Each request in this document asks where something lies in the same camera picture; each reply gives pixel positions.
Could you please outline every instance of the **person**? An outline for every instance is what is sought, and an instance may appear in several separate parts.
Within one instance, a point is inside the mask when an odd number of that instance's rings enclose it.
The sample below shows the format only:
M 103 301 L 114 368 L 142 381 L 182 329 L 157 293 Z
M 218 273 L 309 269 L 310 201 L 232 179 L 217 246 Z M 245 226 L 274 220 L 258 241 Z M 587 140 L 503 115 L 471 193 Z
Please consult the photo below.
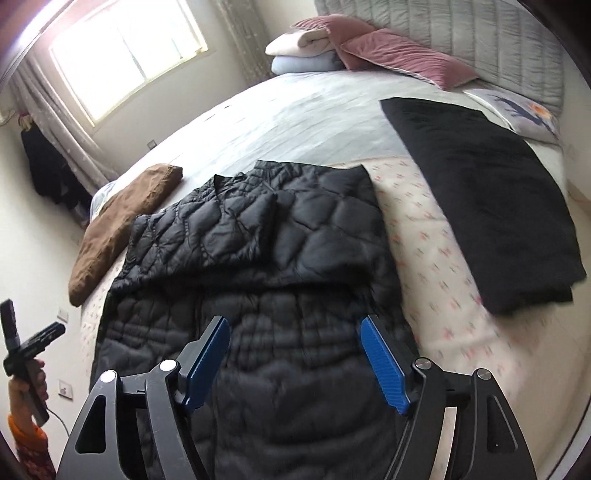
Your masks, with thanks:
M 35 379 L 35 386 L 39 398 L 47 400 L 46 375 L 43 371 L 45 362 L 36 360 L 41 371 Z M 47 435 L 32 419 L 31 410 L 25 402 L 24 393 L 29 390 L 29 384 L 12 377 L 8 381 L 8 398 L 10 415 L 8 425 L 17 447 L 17 456 L 31 480 L 55 480 L 56 469 L 49 456 Z

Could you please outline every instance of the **black fabric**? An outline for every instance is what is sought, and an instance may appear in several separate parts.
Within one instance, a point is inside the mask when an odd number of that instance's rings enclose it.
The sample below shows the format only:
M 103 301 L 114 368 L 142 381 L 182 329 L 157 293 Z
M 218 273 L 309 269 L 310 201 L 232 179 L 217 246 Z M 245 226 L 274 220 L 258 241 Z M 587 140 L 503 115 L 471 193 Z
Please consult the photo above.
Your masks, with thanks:
M 35 191 L 54 203 L 63 203 L 72 210 L 80 203 L 90 211 L 92 196 L 72 173 L 66 159 L 33 124 L 21 132 L 22 145 L 29 159 L 29 169 Z
M 192 419 L 212 478 L 381 480 L 400 418 L 358 329 L 376 313 L 416 351 L 401 300 L 363 167 L 259 161 L 137 218 L 105 301 L 93 379 L 147 371 L 225 316 L 230 351 Z M 158 478 L 146 429 L 142 438 Z
M 483 305 L 510 314 L 571 301 L 586 277 L 574 224 L 530 146 L 459 105 L 391 98 L 382 109 L 447 216 Z

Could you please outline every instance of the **white folded blanket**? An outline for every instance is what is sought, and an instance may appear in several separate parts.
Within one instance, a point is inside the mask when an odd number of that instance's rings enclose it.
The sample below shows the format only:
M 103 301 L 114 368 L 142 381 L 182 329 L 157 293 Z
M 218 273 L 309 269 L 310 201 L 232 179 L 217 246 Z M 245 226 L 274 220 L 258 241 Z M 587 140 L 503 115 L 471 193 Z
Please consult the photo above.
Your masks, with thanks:
M 267 55 L 290 57 L 316 57 L 334 50 L 325 28 L 316 30 L 297 30 L 285 33 L 267 45 Z

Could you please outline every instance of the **black quilted jacket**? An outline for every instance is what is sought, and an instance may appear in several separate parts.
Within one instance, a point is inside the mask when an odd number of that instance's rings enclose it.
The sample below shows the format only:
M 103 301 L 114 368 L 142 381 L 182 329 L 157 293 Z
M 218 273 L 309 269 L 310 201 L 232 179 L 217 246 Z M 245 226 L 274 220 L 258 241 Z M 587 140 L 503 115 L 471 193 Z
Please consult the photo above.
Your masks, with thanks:
M 174 358 L 222 315 L 230 351 L 192 419 L 212 478 L 381 480 L 399 419 L 358 327 L 376 313 L 416 350 L 400 304 L 365 169 L 259 161 L 137 218 L 105 303 L 93 382 Z

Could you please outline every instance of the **black cable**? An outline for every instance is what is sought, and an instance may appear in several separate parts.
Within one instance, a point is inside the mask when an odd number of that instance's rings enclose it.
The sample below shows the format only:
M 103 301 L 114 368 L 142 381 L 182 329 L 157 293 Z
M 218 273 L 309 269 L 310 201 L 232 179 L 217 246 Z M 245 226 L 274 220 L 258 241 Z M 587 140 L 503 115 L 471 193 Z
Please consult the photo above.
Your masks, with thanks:
M 69 438 L 70 437 L 70 431 L 68 430 L 68 427 L 66 427 L 66 424 L 60 418 L 60 416 L 57 413 L 55 413 L 54 411 L 51 411 L 49 408 L 47 409 L 47 411 L 49 413 L 51 413 L 55 418 L 57 418 L 61 422 L 61 424 L 64 426 L 64 430 L 66 431 L 66 435 L 68 435 L 68 438 Z

